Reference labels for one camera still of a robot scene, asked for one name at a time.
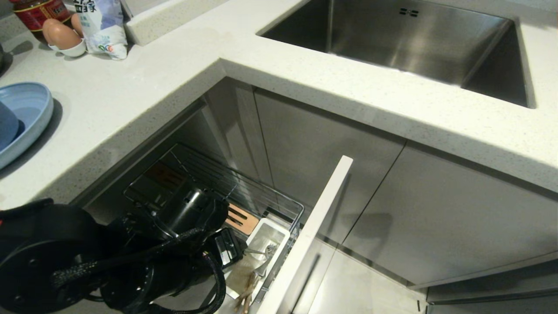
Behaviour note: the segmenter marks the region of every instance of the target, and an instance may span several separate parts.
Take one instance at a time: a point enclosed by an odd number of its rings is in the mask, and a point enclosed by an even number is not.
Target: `blue oval dish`
[[[45,130],[52,117],[54,102],[47,86],[26,82],[0,88],[0,102],[19,119],[16,138],[0,151],[0,169],[21,155]]]

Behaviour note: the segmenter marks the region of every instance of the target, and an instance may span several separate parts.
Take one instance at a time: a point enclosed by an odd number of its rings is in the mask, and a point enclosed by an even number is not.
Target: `black cable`
[[[225,295],[227,293],[227,287],[225,285],[225,275],[223,274],[223,270],[220,267],[219,262],[211,255],[211,253],[206,252],[204,253],[204,261],[213,271],[215,275],[215,282],[216,282],[216,293],[215,298],[211,301],[208,305],[198,308],[197,310],[186,310],[186,311],[178,311],[178,310],[171,310],[168,308],[164,308],[157,304],[151,304],[148,308],[149,314],[212,314],[215,313],[221,305],[223,305],[223,301],[225,301]]]
[[[132,263],[141,259],[149,259],[155,255],[163,253],[168,248],[178,245],[203,231],[204,230],[202,228],[190,229],[187,232],[180,234],[178,237],[170,239],[169,241],[163,242],[162,244],[156,245],[145,251],[140,251],[124,256],[118,256],[106,260],[91,261],[67,269],[57,270],[52,274],[50,278],[51,284],[55,289],[59,289],[62,286],[79,278],[102,272],[104,270],[108,270],[110,268],[123,264]]]

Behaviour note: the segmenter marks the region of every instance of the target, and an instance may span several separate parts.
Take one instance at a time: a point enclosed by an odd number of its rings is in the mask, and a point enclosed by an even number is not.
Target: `undermount sink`
[[[416,0],[311,0],[262,36],[534,107],[506,18]]]

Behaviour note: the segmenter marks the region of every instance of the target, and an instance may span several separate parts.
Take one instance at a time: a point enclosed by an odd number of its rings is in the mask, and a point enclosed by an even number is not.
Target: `white quartz countertop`
[[[257,36],[301,0],[230,0],[124,61],[71,60],[31,36],[4,42],[0,85],[47,85],[44,136],[0,170],[0,209],[70,202],[137,145],[229,76],[558,192],[556,14],[520,4],[435,0],[512,18],[535,95],[523,108],[458,87]]]

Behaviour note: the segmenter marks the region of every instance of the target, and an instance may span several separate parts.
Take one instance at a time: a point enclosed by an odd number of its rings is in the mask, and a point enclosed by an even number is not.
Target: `brown egg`
[[[79,15],[77,13],[71,16],[71,25],[75,32],[78,33],[79,37],[83,38],[83,30],[81,29],[81,22],[79,21]]]
[[[55,18],[49,18],[48,20],[46,20],[43,24],[42,24],[42,34],[46,39],[46,42],[49,43],[49,45],[54,45],[54,43],[52,42],[52,40],[50,39],[50,35],[49,35],[49,29],[51,25],[55,25],[55,24],[62,24],[62,22],[60,22],[59,20],[55,19]]]
[[[78,34],[64,24],[50,25],[48,31],[50,40],[60,50],[70,49],[81,43]]]

